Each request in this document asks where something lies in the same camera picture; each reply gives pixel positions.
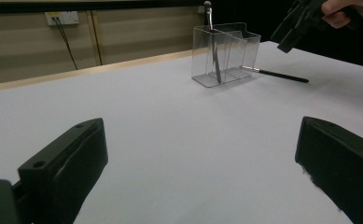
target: transparent pen holder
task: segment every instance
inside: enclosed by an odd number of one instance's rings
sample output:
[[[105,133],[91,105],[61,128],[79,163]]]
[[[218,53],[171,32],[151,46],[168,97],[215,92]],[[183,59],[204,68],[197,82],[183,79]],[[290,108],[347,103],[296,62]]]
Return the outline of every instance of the transparent pen holder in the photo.
[[[252,73],[242,66],[254,67],[260,35],[246,31],[245,23],[198,26],[193,32],[192,79],[214,87]]]

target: white tabletop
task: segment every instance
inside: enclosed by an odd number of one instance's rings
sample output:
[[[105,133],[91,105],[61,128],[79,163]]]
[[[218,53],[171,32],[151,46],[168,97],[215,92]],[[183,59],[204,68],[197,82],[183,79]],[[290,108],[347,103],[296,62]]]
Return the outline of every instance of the white tabletop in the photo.
[[[255,74],[206,89],[191,58],[0,91],[0,178],[73,125],[103,118],[109,163],[76,223],[346,224],[295,163],[303,116],[363,137],[363,67],[265,42]]]

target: cable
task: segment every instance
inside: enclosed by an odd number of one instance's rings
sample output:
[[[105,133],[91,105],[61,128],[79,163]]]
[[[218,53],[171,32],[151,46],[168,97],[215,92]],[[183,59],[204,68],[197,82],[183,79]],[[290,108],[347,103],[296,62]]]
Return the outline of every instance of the cable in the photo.
[[[76,64],[76,61],[74,60],[73,54],[71,53],[70,45],[68,44],[68,39],[67,39],[67,36],[65,35],[65,32],[64,32],[64,29],[63,29],[62,23],[61,23],[61,22],[60,22],[60,20],[59,20],[59,17],[52,18],[52,20],[53,20],[53,21],[55,21],[56,26],[57,26],[57,28],[59,29],[60,34],[62,35],[62,38],[63,38],[63,40],[64,40],[64,43],[65,43],[65,45],[67,46],[68,53],[70,53],[71,60],[73,60],[74,67],[76,68],[76,70],[78,70],[78,68],[77,68],[77,64]]]

